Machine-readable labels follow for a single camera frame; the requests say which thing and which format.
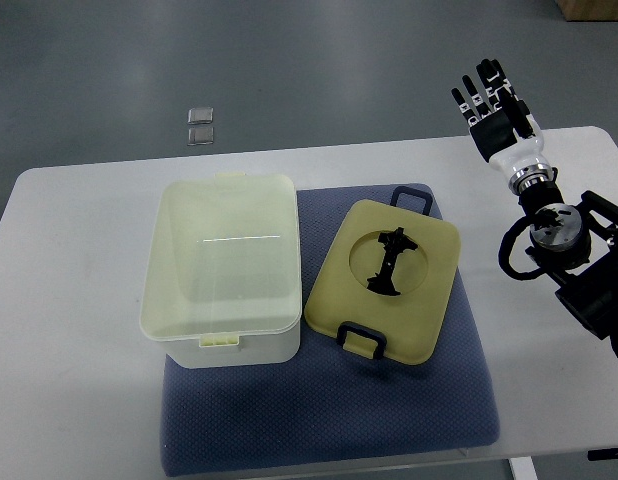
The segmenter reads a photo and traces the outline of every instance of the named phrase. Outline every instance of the plastic storage box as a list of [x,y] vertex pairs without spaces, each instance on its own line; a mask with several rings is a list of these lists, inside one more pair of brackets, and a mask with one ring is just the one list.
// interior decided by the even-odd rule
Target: plastic storage box
[[140,318],[187,368],[277,363],[300,345],[296,192],[283,175],[219,175],[164,191]]

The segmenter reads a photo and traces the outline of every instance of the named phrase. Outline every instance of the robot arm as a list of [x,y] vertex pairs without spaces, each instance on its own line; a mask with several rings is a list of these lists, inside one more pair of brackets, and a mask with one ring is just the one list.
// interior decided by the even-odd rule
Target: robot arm
[[[498,61],[485,59],[476,70],[489,104],[467,75],[462,80],[473,108],[460,90],[451,93],[479,152],[505,176],[525,213],[503,237],[500,267],[516,280],[551,277],[565,308],[601,340],[610,336],[618,357],[618,206],[589,191],[579,204],[566,204],[556,185],[558,171],[542,155],[542,131]],[[601,225],[592,212],[610,225]],[[537,268],[518,272],[509,257],[527,230],[531,246],[525,252]],[[590,262],[592,232],[607,243],[609,252],[579,275],[568,273]]]

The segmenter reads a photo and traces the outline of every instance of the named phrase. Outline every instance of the clear plastic piece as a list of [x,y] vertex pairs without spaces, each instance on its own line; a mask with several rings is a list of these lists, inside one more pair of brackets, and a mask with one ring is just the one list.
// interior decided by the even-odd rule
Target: clear plastic piece
[[213,143],[213,127],[195,127],[189,129],[188,145],[207,145]]
[[212,107],[196,107],[189,110],[187,123],[196,125],[199,123],[211,123],[213,121]]

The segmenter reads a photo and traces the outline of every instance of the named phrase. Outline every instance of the yellow lid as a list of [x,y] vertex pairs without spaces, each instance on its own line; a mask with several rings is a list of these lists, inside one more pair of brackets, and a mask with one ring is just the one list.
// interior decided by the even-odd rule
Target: yellow lid
[[[380,272],[385,248],[381,234],[404,229],[415,242],[398,254],[391,282],[399,295],[367,288]],[[371,200],[347,213],[327,253],[305,306],[317,332],[336,338],[345,322],[380,332],[384,356],[408,365],[433,353],[460,257],[460,235],[452,224]],[[368,358],[378,343],[355,330],[341,331],[343,347]]]

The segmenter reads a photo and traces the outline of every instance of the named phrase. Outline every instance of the blue fabric mat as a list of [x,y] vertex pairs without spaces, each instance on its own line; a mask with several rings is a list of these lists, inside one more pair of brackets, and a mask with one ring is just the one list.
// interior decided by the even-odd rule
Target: blue fabric mat
[[[411,185],[431,192],[423,185]],[[298,192],[303,300],[357,200],[395,186]],[[401,196],[421,211],[424,201]],[[440,218],[434,202],[431,215]],[[161,425],[169,476],[488,445],[499,423],[480,338],[459,274],[432,357],[407,366],[345,352],[302,320],[282,364],[188,370],[167,356]]]

